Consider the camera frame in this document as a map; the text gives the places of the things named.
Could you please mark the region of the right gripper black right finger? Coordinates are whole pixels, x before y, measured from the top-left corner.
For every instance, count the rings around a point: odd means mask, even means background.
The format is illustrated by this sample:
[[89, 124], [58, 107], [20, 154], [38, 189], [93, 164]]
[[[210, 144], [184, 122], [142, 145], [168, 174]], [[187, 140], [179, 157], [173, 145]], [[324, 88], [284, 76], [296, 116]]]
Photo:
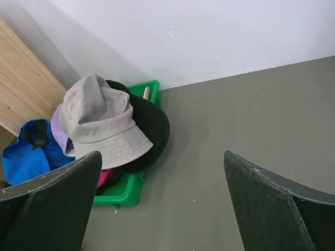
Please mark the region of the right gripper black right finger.
[[334, 250], [334, 195], [232, 151], [224, 170], [245, 250]]

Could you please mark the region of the light pink cap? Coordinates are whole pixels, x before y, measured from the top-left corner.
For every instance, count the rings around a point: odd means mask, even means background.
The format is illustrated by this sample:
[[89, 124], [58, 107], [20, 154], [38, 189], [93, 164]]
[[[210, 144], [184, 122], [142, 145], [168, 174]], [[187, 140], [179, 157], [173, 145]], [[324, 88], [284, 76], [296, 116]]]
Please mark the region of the light pink cap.
[[146, 87], [143, 93], [143, 99], [148, 100], [150, 95], [150, 88]]

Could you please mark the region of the green plastic bin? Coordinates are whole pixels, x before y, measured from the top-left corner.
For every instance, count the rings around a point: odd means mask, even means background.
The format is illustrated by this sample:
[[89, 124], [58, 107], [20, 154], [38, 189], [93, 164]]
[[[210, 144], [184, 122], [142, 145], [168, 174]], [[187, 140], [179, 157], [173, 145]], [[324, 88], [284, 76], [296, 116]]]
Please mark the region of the green plastic bin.
[[[161, 106], [159, 94], [160, 83], [157, 80], [128, 86], [131, 94], [138, 97], [144, 96], [146, 88], [149, 89], [148, 100], [157, 106]], [[133, 207], [139, 203], [145, 173], [122, 174], [114, 172], [112, 176], [101, 186], [94, 198], [95, 207]]]

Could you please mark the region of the magenta cap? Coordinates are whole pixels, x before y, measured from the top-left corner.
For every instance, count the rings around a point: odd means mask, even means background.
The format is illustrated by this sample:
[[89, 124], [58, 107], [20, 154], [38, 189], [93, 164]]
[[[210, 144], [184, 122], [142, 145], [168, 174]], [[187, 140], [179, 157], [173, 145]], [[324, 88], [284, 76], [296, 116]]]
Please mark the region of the magenta cap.
[[113, 173], [114, 173], [114, 170], [112, 168], [102, 170], [100, 173], [97, 187], [100, 188], [102, 185], [104, 185], [109, 180], [109, 178], [113, 175]]

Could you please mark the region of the lavender baseball cap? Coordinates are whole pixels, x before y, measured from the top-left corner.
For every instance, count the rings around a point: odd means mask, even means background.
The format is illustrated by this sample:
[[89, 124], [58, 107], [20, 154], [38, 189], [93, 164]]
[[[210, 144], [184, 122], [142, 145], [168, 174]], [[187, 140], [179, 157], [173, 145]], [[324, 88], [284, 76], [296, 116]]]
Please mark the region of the lavender baseball cap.
[[67, 157], [75, 157], [75, 150], [73, 143], [69, 136], [61, 129], [59, 124], [59, 113], [63, 103], [59, 104], [53, 116], [50, 120], [51, 124], [51, 132], [58, 143], [59, 147], [61, 148], [63, 154]]

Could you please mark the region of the blue cap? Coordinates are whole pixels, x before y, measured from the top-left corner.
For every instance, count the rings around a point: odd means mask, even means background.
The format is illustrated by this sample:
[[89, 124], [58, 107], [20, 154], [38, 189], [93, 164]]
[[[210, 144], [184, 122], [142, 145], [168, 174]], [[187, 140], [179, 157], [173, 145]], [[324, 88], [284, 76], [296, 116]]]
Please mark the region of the blue cap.
[[21, 184], [74, 161], [62, 152], [46, 119], [22, 125], [15, 143], [4, 148], [2, 164], [7, 182]]

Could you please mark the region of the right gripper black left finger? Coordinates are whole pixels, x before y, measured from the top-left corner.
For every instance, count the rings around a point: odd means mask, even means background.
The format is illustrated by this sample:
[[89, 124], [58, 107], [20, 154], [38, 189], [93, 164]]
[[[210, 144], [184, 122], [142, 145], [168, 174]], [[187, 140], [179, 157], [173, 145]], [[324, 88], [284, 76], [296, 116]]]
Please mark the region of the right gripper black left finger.
[[80, 250], [101, 167], [93, 151], [1, 189], [1, 250]]

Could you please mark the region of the wooden shelf unit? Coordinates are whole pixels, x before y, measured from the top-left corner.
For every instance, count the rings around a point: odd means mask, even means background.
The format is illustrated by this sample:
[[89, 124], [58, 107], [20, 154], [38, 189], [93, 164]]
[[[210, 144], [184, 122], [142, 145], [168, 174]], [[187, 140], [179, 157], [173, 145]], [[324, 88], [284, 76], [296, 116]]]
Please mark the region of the wooden shelf unit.
[[33, 119], [50, 119], [66, 89], [1, 21], [1, 126], [18, 135]]

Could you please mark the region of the black baseball cap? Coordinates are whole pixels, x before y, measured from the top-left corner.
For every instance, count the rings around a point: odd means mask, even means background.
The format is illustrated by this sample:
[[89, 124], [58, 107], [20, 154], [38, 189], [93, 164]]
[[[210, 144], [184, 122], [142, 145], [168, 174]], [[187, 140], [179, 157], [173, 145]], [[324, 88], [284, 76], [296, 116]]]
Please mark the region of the black baseball cap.
[[133, 119], [139, 129], [153, 143], [153, 147], [143, 156], [116, 169], [124, 174], [145, 172], [154, 165], [166, 147], [170, 136], [169, 120], [160, 106], [143, 99], [143, 97], [131, 94], [125, 85], [111, 80], [108, 80], [107, 83], [112, 88], [130, 94], [130, 103], [134, 108]]

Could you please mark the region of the grey bucket hat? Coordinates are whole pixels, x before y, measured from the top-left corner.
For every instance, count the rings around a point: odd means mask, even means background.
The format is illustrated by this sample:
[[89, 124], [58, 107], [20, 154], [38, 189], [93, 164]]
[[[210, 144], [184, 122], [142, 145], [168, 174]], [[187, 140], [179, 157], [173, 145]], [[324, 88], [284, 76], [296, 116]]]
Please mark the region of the grey bucket hat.
[[99, 151], [106, 170], [130, 163], [153, 147], [132, 116], [129, 94], [91, 74], [65, 94], [59, 125], [71, 139], [76, 158]]

